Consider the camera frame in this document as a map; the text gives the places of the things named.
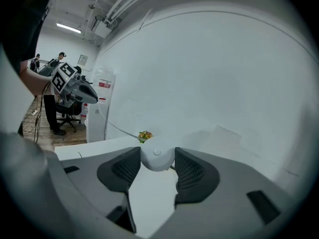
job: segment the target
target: human arm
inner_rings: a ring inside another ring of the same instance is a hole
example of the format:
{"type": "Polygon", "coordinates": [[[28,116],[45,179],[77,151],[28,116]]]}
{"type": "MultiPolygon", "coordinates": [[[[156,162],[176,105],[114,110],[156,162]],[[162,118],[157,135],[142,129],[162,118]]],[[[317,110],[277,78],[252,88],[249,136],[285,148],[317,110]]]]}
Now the human arm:
{"type": "MultiPolygon", "coordinates": [[[[45,86],[51,82],[50,77],[39,75],[27,68],[27,60],[20,63],[20,79],[26,85],[26,87],[35,96],[42,95],[42,91],[45,86]]],[[[51,95],[51,86],[48,87],[45,95],[51,95]]]]}

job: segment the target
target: gray robot arm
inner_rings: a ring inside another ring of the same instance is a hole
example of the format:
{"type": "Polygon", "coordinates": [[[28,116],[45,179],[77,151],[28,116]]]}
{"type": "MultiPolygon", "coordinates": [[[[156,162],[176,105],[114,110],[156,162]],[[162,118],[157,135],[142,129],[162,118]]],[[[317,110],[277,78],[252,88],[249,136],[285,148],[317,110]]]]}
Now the gray robot arm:
{"type": "Polygon", "coordinates": [[[49,77],[49,76],[51,76],[54,67],[58,64],[59,64],[58,59],[52,59],[50,62],[48,62],[44,66],[42,66],[40,69],[37,69],[36,72],[39,75],[49,77]]]}
{"type": "MultiPolygon", "coordinates": [[[[254,233],[271,238],[268,235],[278,229],[273,222],[293,205],[283,190],[248,165],[179,147],[174,154],[175,211],[151,238],[257,238],[254,233]]],[[[84,210],[85,199],[105,217],[106,237],[137,238],[129,188],[141,167],[140,147],[64,161],[52,153],[46,157],[57,195],[70,216],[93,213],[84,210]]]]}
{"type": "Polygon", "coordinates": [[[98,96],[90,83],[67,62],[53,68],[51,82],[61,97],[60,105],[70,107],[75,101],[88,104],[98,101],[98,96]]]}

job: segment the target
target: white table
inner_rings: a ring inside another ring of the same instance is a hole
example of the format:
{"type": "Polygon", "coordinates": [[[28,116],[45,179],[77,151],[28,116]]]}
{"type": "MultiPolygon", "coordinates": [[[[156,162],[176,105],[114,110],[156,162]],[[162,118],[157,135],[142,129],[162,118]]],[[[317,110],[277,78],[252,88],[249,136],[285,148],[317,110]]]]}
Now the white table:
{"type": "MultiPolygon", "coordinates": [[[[67,160],[140,145],[138,140],[126,136],[93,143],[59,146],[55,148],[55,153],[59,160],[67,160]]],[[[152,172],[141,164],[140,171],[129,189],[138,236],[150,237],[173,214],[177,179],[177,174],[172,169],[152,172]]]]}

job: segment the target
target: person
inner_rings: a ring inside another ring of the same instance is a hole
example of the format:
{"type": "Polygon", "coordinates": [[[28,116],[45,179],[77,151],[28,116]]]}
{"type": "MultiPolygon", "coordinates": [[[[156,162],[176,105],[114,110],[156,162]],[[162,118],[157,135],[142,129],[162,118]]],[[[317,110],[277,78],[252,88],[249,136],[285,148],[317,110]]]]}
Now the person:
{"type": "Polygon", "coordinates": [[[36,57],[31,60],[30,69],[33,72],[37,72],[39,70],[39,68],[40,68],[39,59],[40,59],[40,54],[37,54],[36,57]]]}
{"type": "Polygon", "coordinates": [[[64,57],[66,57],[64,52],[60,52],[59,56],[57,58],[52,58],[48,65],[55,67],[57,64],[60,63],[60,60],[62,60],[64,57]]]}
{"type": "MultiPolygon", "coordinates": [[[[64,57],[65,57],[65,53],[60,52],[59,56],[56,59],[51,59],[49,64],[52,67],[55,67],[57,64],[60,63],[60,60],[62,60],[64,57]]],[[[50,124],[50,129],[53,130],[53,133],[55,135],[64,136],[66,134],[66,131],[59,128],[60,123],[58,123],[56,120],[56,107],[55,107],[54,96],[45,95],[43,97],[43,100],[44,100],[46,119],[48,120],[50,124]]]]}
{"type": "MultiPolygon", "coordinates": [[[[34,58],[37,41],[50,0],[17,0],[10,13],[5,14],[1,54],[5,54],[12,69],[35,96],[52,95],[51,78],[38,75],[28,68],[28,60],[34,58]]],[[[23,136],[22,123],[19,134],[23,136]]]]}

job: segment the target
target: white wall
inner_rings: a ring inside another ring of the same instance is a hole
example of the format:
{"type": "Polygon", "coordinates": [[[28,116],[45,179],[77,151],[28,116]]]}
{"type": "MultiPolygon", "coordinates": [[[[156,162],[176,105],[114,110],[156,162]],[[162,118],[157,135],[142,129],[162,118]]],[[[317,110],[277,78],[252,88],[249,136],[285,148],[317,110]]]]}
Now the white wall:
{"type": "Polygon", "coordinates": [[[71,34],[43,27],[36,48],[36,53],[40,54],[40,59],[50,61],[60,52],[66,53],[63,61],[67,61],[73,66],[77,65],[80,55],[87,56],[86,65],[80,65],[80,67],[82,68],[82,75],[86,75],[87,78],[91,76],[97,55],[95,45],[86,43],[78,37],[72,37],[71,34]]]}
{"type": "Polygon", "coordinates": [[[313,152],[296,142],[315,134],[303,120],[317,115],[318,56],[286,0],[151,0],[113,35],[96,61],[116,73],[112,123],[154,135],[222,126],[241,139],[229,158],[304,196],[313,152]]]}

